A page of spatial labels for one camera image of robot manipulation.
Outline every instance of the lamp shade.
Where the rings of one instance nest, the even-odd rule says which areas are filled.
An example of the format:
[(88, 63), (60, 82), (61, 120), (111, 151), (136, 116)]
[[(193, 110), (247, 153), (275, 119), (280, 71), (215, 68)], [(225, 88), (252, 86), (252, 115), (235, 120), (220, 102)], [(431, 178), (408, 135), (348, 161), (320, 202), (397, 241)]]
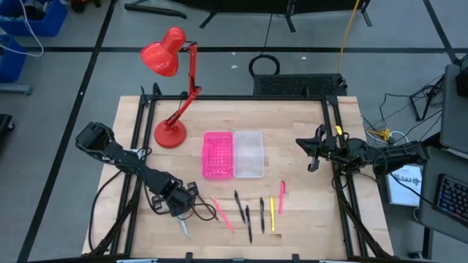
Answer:
[(141, 50), (143, 63), (164, 77), (173, 77), (178, 69), (178, 51), (186, 41), (182, 28), (172, 27), (161, 42), (152, 43)]

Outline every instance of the gray floor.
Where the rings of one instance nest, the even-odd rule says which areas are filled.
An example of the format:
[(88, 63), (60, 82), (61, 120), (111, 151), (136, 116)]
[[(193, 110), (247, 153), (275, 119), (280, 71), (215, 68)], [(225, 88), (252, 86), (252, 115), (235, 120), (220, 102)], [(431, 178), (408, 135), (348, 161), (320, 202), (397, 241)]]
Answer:
[[(142, 47), (161, 39), (170, 26), (182, 26), (188, 38), (200, 46), (262, 46), (269, 15), (219, 14), (205, 29), (198, 25), (207, 12), (189, 9), (167, 1), (167, 7), (185, 12), (189, 18), (128, 12), (126, 1), (118, 1), (104, 47)], [(464, 33), (465, 0), (431, 0), (453, 47), (468, 47)], [(102, 8), (88, 5), (84, 14), (69, 13), (61, 33), (55, 38), (40, 38), (46, 47), (93, 47), (104, 20), (109, 1)], [(268, 46), (339, 47), (350, 12), (296, 15), (292, 18), (298, 32), (290, 33), (284, 18), (273, 16)], [(374, 27), (368, 28), (357, 15), (351, 28), (349, 47), (443, 47), (422, 0), (373, 0), (369, 16)], [(35, 46), (28, 37), (18, 38), (25, 46)], [(257, 53), (201, 53), (198, 59), (198, 83), (204, 94), (252, 94), (253, 81), (247, 66)], [(275, 53), (283, 74), (331, 73), (338, 66), (337, 53)], [(17, 259), (24, 237), (63, 130), (77, 96), (90, 53), (47, 52), (41, 58), (27, 58), (19, 83), (34, 87), (31, 96), (0, 96), (0, 113), (12, 114), (16, 130), (1, 149), (0, 167), (0, 262)], [(378, 107), (382, 93), (411, 94), (443, 73), (448, 56), (440, 54), (347, 53), (343, 75), (348, 94), (357, 96), (361, 112), (371, 122), (380, 119)], [(135, 95), (140, 85), (150, 90), (157, 81), (164, 94), (186, 90), (188, 56), (181, 56), (180, 74), (173, 78), (156, 76), (146, 69), (139, 53), (100, 53), (88, 85), (72, 138), (89, 122), (111, 125), (118, 98)], [(273, 71), (268, 62), (259, 61), (256, 72)], [(406, 98), (389, 98), (385, 115), (402, 108)], [(434, 120), (409, 134), (419, 140)], [(409, 107), (393, 116), (388, 126), (402, 132), (416, 124)], [(429, 133), (439, 130), (436, 125)], [(75, 149), (73, 140), (65, 153), (58, 179), (45, 217), (39, 229), (30, 260), (78, 256), (83, 247), (89, 209), (97, 189), (102, 165)], [(382, 203), (387, 217), (395, 255), (406, 256), (420, 250), (423, 227), (412, 219), (407, 207), (387, 205), (385, 189)], [(434, 259), (462, 262), (468, 245), (441, 234), (434, 238)]]

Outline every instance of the pink pen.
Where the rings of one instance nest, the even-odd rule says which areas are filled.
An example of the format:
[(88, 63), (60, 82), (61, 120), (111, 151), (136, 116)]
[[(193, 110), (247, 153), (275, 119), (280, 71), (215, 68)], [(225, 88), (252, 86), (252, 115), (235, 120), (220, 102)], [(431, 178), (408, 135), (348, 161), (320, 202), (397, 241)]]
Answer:
[(283, 199), (284, 199), (285, 191), (286, 191), (286, 183), (284, 181), (281, 181), (281, 190), (279, 192), (279, 209), (278, 209), (278, 213), (283, 212)]
[(224, 222), (226, 222), (227, 227), (229, 227), (229, 230), (230, 230), (232, 233), (234, 233), (234, 228), (233, 228), (233, 226), (231, 226), (231, 223), (230, 223), (229, 220), (227, 219), (227, 216), (224, 214), (224, 212), (222, 211), (221, 207), (218, 205), (217, 200), (213, 197), (213, 195), (211, 195), (211, 198), (212, 198), (212, 200), (213, 200), (214, 206), (216, 206), (216, 209), (218, 210), (219, 214), (220, 214), (221, 217), (224, 219)]

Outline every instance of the wooden table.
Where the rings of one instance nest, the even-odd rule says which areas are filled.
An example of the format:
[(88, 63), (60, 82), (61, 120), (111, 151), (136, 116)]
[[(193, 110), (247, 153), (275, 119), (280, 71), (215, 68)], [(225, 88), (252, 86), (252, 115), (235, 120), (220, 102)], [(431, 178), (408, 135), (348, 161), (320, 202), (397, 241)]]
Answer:
[[(138, 96), (123, 96), (118, 106), (113, 131), (116, 141), (125, 148), (129, 148), (132, 139), (138, 102)], [(178, 104), (176, 100), (157, 101), (153, 128), (170, 116)], [(339, 105), (344, 130), (351, 137), (365, 139), (357, 99), (340, 97)], [(151, 211), (142, 191), (132, 257), (183, 258), (186, 252), (193, 252), (194, 258), (199, 259), (291, 259), (291, 254), (299, 254), (301, 259), (346, 259), (339, 206), (335, 190), (331, 187), (331, 164), (323, 160), (316, 172), (308, 172), (307, 165), (311, 159), (295, 144), (296, 138), (313, 137), (315, 129), (324, 123), (320, 102), (200, 100), (193, 102), (181, 120), (187, 128), (186, 141), (178, 148), (164, 149), (151, 138), (153, 153), (148, 157), (147, 165), (168, 171), (185, 183), (196, 181), (200, 195), (208, 203), (211, 203), (209, 197), (213, 194), (233, 224), (235, 234), (229, 231), (221, 218), (220, 221), (205, 222), (193, 216), (186, 220), (191, 237), (188, 240), (177, 219), (157, 216)], [(142, 123), (140, 143), (143, 141), (145, 123)], [(263, 133), (265, 177), (204, 180), (200, 161), (203, 135), (214, 131), (245, 130)], [(99, 185), (115, 172), (115, 167), (105, 165)], [(363, 172), (373, 175), (370, 167), (363, 169)], [(95, 245), (116, 219), (123, 179), (124, 176), (121, 176), (112, 182), (97, 202), (92, 236)], [(356, 175), (354, 179), (364, 225), (375, 240), (392, 254), (377, 184), (361, 175)], [(282, 180), (286, 182), (284, 212), (278, 215)], [(251, 210), (252, 244), (234, 200), (234, 190), (239, 193), (242, 205), (248, 205)], [(275, 232), (271, 231), (269, 196), (276, 200)], [(265, 200), (265, 234), (260, 228), (260, 197)], [(202, 216), (210, 216), (203, 207), (197, 211)], [(358, 255), (356, 233), (349, 222), (354, 253)], [(123, 251), (126, 233), (127, 226), (122, 230), (119, 251)], [(88, 252), (87, 242), (83, 252)]]

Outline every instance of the lamp arm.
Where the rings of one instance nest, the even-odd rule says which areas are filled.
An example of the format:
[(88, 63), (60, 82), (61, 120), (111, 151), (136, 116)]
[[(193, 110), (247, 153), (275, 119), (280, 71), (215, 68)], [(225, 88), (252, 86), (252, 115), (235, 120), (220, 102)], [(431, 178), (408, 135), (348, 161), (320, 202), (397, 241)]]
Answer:
[(195, 85), (195, 76), (197, 74), (197, 49), (198, 45), (196, 42), (193, 42), (189, 45), (190, 52), (190, 73), (189, 73), (189, 98), (184, 102), (184, 104), (173, 113), (167, 120), (166, 125), (170, 127), (182, 116), (184, 111), (189, 107), (189, 105), (195, 100), (198, 94), (202, 91), (201, 87)]

